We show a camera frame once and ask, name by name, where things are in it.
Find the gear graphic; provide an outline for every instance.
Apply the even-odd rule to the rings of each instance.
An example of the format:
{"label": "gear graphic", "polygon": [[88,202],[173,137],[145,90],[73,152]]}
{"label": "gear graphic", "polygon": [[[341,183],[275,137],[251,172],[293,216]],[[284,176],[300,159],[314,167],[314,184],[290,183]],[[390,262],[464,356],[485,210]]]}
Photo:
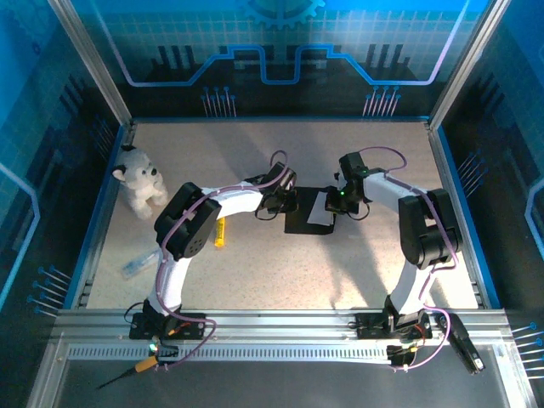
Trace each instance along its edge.
{"label": "gear graphic", "polygon": [[315,10],[325,6],[324,0],[238,0],[238,6],[246,17],[256,24],[264,23],[279,30],[297,23],[305,24],[308,17],[315,17]]}
{"label": "gear graphic", "polygon": [[45,36],[52,15],[48,0],[3,0],[1,4],[32,40]]}

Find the plush toy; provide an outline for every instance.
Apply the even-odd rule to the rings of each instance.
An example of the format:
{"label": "plush toy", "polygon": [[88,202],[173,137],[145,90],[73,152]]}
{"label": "plush toy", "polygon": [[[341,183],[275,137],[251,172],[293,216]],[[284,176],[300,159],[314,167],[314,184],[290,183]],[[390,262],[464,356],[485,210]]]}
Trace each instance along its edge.
{"label": "plush toy", "polygon": [[147,219],[153,214],[147,201],[151,199],[155,205],[164,206],[168,202],[167,189],[161,174],[142,150],[131,145],[121,149],[111,174],[121,182],[128,205],[136,216]]}

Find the enclosure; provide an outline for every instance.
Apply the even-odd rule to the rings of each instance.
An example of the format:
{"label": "enclosure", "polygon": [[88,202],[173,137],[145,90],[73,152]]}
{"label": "enclosure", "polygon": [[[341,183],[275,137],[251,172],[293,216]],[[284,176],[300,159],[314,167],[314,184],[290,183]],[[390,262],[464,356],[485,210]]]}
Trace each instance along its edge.
{"label": "enclosure", "polygon": [[[544,4],[443,3],[4,2],[5,406],[544,404]],[[485,370],[470,376],[446,345],[394,372],[387,341],[351,330],[405,265],[400,215],[371,201],[326,234],[251,211],[223,218],[219,245],[214,224],[182,291],[182,312],[217,322],[210,341],[169,372],[95,390],[150,352],[130,319],[154,291],[165,206],[140,219],[123,199],[112,172],[127,145],[169,200],[188,182],[266,174],[284,150],[298,209],[304,188],[337,185],[344,155],[399,151],[396,178],[449,194],[462,250],[427,305],[461,318]],[[418,360],[441,343],[430,326]],[[169,361],[199,343],[174,342]]]}

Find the white plush husky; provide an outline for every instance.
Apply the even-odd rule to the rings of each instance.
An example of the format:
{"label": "white plush husky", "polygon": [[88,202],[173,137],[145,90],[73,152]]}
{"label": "white plush husky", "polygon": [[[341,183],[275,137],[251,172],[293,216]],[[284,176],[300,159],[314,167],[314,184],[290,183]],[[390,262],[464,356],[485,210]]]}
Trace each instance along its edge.
{"label": "white plush husky", "polygon": [[128,205],[136,216],[147,219],[153,214],[147,201],[152,199],[155,205],[164,206],[168,202],[167,189],[161,174],[142,150],[131,145],[121,149],[111,174],[121,182]]}

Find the yellow marker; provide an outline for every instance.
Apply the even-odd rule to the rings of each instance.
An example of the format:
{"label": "yellow marker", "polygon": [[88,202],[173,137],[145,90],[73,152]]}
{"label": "yellow marker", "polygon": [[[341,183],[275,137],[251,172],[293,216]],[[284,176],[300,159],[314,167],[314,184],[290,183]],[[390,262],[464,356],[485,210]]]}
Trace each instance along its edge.
{"label": "yellow marker", "polygon": [[218,232],[215,235],[215,246],[217,248],[224,247],[224,217],[218,219]]}

